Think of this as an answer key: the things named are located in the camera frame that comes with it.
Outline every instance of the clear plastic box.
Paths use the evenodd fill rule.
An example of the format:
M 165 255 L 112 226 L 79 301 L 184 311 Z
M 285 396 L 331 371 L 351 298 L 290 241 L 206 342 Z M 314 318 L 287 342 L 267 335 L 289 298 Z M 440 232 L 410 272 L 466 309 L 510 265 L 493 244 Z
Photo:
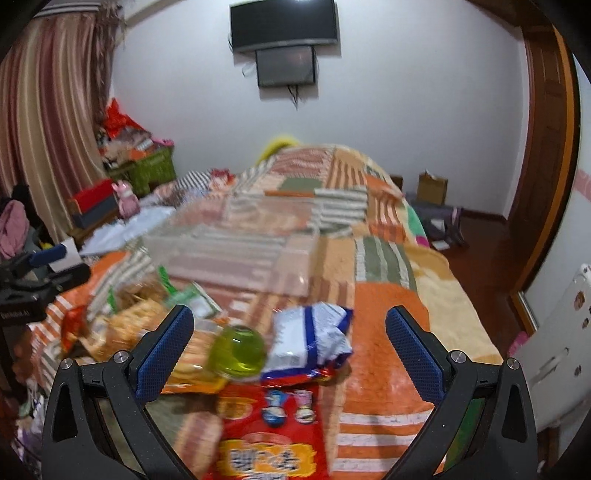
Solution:
M 173 277 L 304 297 L 320 233 L 313 199 L 198 199 L 144 237 Z

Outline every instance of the red bag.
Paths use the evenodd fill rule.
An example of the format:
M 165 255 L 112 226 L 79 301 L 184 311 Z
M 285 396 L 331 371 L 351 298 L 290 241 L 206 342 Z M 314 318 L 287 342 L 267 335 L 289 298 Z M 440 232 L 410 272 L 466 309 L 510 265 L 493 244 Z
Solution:
M 134 122 L 129 115 L 124 115 L 119 110 L 119 102 L 113 98 L 111 104 L 107 107 L 107 118 L 104 123 L 105 130 L 111 140 L 117 138 L 119 132 L 125 127 L 133 127 L 137 130 L 145 130 L 140 124 Z
M 230 384 L 219 394 L 223 434 L 215 480 L 326 480 L 318 385 L 283 390 Z

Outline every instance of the blue gripper pad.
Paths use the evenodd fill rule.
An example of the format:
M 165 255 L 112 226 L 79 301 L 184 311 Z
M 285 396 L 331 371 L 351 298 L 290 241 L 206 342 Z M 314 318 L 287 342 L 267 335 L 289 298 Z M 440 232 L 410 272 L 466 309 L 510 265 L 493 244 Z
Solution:
M 193 312 L 183 307 L 138 368 L 135 397 L 140 403 L 158 398 L 194 330 Z
M 31 255 L 29 265 L 33 268 L 39 268 L 50 263 L 57 262 L 67 254 L 67 248 L 63 244 L 57 244 L 47 250 L 41 250 Z
M 435 406 L 443 400 L 443 372 L 395 307 L 386 315 L 386 334 L 419 395 Z

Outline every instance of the yellow-green liquid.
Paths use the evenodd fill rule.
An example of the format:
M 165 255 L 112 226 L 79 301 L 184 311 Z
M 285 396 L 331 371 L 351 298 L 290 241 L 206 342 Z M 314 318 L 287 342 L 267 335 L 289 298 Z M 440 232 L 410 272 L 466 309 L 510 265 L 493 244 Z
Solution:
M 236 325 L 224 328 L 216 338 L 209 356 L 210 369 L 227 377 L 257 377 L 267 360 L 265 342 L 260 333 Z

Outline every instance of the wooden door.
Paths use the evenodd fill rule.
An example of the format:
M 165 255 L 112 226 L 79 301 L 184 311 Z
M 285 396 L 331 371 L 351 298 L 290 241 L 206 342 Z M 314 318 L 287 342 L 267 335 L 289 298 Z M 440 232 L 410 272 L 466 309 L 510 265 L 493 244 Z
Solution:
M 573 65 L 570 52 L 552 27 L 524 29 L 524 38 L 530 70 L 530 123 L 509 228 L 518 252 L 529 259 L 535 253 L 539 264 L 558 227 L 572 182 Z

